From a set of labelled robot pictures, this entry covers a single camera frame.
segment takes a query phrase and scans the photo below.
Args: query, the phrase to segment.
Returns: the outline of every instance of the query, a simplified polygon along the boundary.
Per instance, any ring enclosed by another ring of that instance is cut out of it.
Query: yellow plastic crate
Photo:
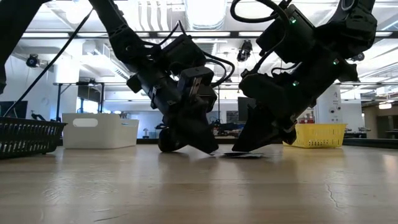
[[[347,124],[296,124],[297,139],[292,144],[302,148],[341,147]]]

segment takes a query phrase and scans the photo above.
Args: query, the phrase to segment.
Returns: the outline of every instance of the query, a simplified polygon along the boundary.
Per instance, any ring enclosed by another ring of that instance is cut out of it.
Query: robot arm
[[[274,50],[285,63],[298,65],[293,72],[274,77],[259,74],[258,65],[242,74],[239,87],[246,96],[256,99],[257,106],[250,109],[233,151],[251,151],[277,138],[292,144],[298,116],[314,107],[316,99],[336,79],[358,81],[356,65],[345,59],[372,46],[377,26],[371,14],[373,5],[374,0],[341,0],[334,16],[320,27],[315,27],[293,4],[279,14],[256,42],[262,55]]]
[[[206,118],[217,99],[211,85],[214,73],[204,66],[206,57],[199,47],[189,36],[180,35],[161,49],[141,40],[113,1],[89,2],[106,28],[115,56],[135,73],[128,87],[135,93],[143,90],[151,107],[164,116],[169,128],[160,134],[160,150],[174,151],[186,145],[208,154],[217,150]]]

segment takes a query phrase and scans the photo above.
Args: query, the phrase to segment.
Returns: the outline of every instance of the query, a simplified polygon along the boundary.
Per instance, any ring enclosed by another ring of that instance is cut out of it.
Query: black cable
[[[271,15],[268,17],[258,18],[258,19],[248,19],[248,18],[238,16],[235,12],[235,8],[236,8],[236,5],[238,4],[238,2],[240,2],[240,1],[241,0],[234,0],[231,3],[230,13],[231,13],[232,18],[234,18],[236,21],[245,22],[245,23],[260,23],[260,22],[268,22],[268,21],[278,18],[278,14],[274,14],[274,15]]]
[[[230,73],[225,77],[225,79],[223,80],[223,82],[225,82],[225,80],[231,78],[231,76],[232,76],[233,73],[235,72],[235,65],[234,65],[234,63],[232,63],[232,62],[230,62],[230,61],[228,61],[228,60],[224,60],[224,59],[222,59],[222,58],[213,56],[213,55],[211,55],[211,54],[209,54],[209,53],[207,53],[207,52],[203,52],[203,53],[204,53],[207,57],[209,57],[209,58],[212,58],[212,59],[214,59],[214,60],[223,62],[223,63],[225,63],[225,64],[231,66],[231,71],[230,71]]]
[[[270,56],[271,53],[273,53],[273,51],[281,44],[283,43],[283,41],[285,40],[287,34],[289,33],[289,25],[290,25],[290,21],[289,18],[287,17],[285,11],[279,7],[276,3],[274,3],[271,0],[257,0],[258,2],[261,2],[263,4],[265,4],[266,6],[270,7],[271,9],[273,9],[276,13],[276,15],[278,15],[280,17],[280,19],[282,19],[282,22],[284,24],[285,27],[285,32],[284,32],[284,36],[281,38],[281,40],[275,44],[273,47],[271,47],[271,49],[269,49],[266,54],[264,54],[260,60],[258,61],[258,63],[254,66],[254,68],[251,70],[252,72],[256,72],[260,69],[261,64],[266,60],[266,58],[268,56]]]
[[[152,42],[148,42],[148,41],[142,41],[142,43],[144,43],[145,45],[150,45],[150,46],[156,46],[158,44],[152,43]]]
[[[182,25],[182,22],[177,21],[177,24],[180,26],[180,30],[181,30],[182,34],[187,35],[187,33],[185,32],[184,26]]]
[[[219,61],[217,61],[217,60],[214,60],[214,59],[206,59],[206,62],[215,63],[215,64],[221,66],[221,67],[224,69],[224,74],[223,74],[223,76],[222,76],[217,82],[211,84],[211,87],[213,87],[213,88],[214,88],[214,87],[218,87],[218,86],[221,85],[221,84],[224,82],[224,80],[225,80],[225,77],[226,77],[226,67],[225,67],[224,64],[222,64],[221,62],[219,62]]]
[[[57,59],[62,55],[62,53],[65,51],[65,49],[69,46],[70,42],[76,37],[77,33],[79,30],[83,27],[83,25],[86,23],[88,18],[90,17],[91,13],[93,12],[93,9],[87,14],[87,16],[82,20],[82,22],[79,24],[79,26],[76,28],[76,30],[73,32],[73,34],[69,37],[65,45],[62,47],[62,49],[58,52],[58,54],[54,57],[54,59],[43,69],[42,73],[30,84],[28,89],[22,94],[22,96],[6,111],[4,116],[7,116],[12,109],[14,109],[24,98],[25,96],[33,89],[33,87],[36,85],[36,83],[45,75],[45,73],[50,69],[50,67],[57,61]]]
[[[275,68],[271,69],[271,74],[274,73],[275,70],[282,70],[282,71],[290,70],[290,69],[293,69],[293,68],[297,67],[298,65],[299,65],[298,63],[295,63],[294,65],[292,65],[292,66],[290,66],[288,68],[275,67]]]
[[[164,43],[166,43],[167,40],[169,40],[171,38],[171,36],[173,36],[173,34],[175,33],[175,31],[177,30],[177,28],[180,27],[181,32],[186,35],[187,33],[185,32],[185,29],[182,26],[181,21],[177,21],[176,25],[174,26],[174,28],[172,29],[172,31],[168,34],[168,36],[162,40],[158,45],[162,45]]]
[[[187,33],[185,32],[185,29],[184,29],[184,27],[183,27],[181,21],[178,21],[177,24],[180,26],[180,29],[181,29],[182,34],[187,35]],[[205,52],[205,51],[203,51],[203,50],[202,50],[202,52],[203,52],[203,54],[206,55],[207,57],[209,57],[209,58],[211,58],[211,59],[213,59],[213,60],[216,60],[216,61],[218,61],[218,62],[223,62],[223,63],[225,63],[225,64],[231,66],[231,68],[232,68],[232,70],[231,70],[231,72],[228,74],[228,76],[223,76],[223,78],[221,78],[221,79],[218,80],[217,82],[212,83],[211,85],[212,85],[213,87],[219,86],[220,84],[222,84],[223,82],[225,82],[225,80],[231,78],[232,74],[233,74],[234,71],[235,71],[235,65],[234,65],[232,62],[227,61],[227,60],[224,60],[224,59],[219,58],[219,57],[216,57],[216,56],[213,56],[212,54],[209,54],[209,53],[207,53],[207,52]]]

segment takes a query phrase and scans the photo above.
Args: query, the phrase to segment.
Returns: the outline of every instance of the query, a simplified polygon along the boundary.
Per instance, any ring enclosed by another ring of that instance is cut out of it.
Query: security camera
[[[253,50],[253,46],[250,40],[244,40],[242,47],[239,49],[238,56],[236,59],[239,62],[245,62],[250,57],[250,52]]]
[[[363,54],[363,53],[360,53],[359,55],[351,58],[351,60],[354,62],[360,62],[360,61],[363,61],[364,59],[365,59],[365,54]]]
[[[29,58],[26,60],[26,65],[30,68],[37,68],[40,66],[40,59],[37,54],[29,55]]]
[[[231,79],[231,78],[225,80],[225,83],[231,83],[231,82],[232,82],[232,79]]]

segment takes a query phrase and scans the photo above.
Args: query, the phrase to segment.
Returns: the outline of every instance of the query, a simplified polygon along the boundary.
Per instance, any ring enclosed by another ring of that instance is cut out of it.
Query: desk
[[[366,138],[366,133],[344,133],[344,138]]]
[[[388,135],[392,137],[392,139],[398,139],[398,130],[386,131]]]
[[[1,161],[1,223],[398,223],[398,151],[258,152],[266,157],[138,145]]]
[[[234,136],[215,136],[216,139],[236,139]]]

